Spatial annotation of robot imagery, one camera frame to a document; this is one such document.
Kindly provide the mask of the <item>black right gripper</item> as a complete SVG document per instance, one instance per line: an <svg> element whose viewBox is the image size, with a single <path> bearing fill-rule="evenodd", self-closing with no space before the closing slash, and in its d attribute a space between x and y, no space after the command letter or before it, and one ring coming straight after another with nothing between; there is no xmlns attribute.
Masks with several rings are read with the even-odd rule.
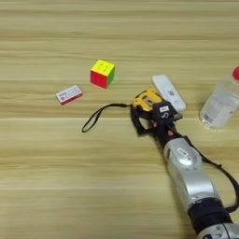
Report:
<svg viewBox="0 0 239 239"><path fill-rule="evenodd" d="M146 117L149 125L147 129L141 124L139 114L133 106L131 106L130 115L137 134L139 136L151 134L163 148L171 140L183 138L183 135L177 131L175 126L175 122L182 119L182 115L177 112L164 112L163 114L149 112Z"/></svg>

